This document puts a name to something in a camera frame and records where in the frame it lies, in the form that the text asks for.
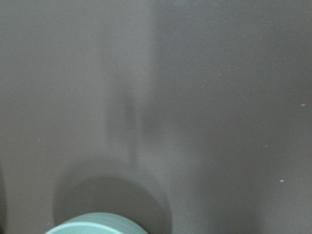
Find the green bowl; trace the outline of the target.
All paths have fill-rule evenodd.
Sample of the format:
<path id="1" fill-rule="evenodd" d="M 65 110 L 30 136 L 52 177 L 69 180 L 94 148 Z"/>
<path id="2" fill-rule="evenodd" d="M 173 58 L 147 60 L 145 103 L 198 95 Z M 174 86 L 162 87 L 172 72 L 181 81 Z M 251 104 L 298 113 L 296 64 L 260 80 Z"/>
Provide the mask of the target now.
<path id="1" fill-rule="evenodd" d="M 112 213 L 89 213 L 71 218 L 47 231 L 48 234 L 146 234 L 132 220 Z"/>

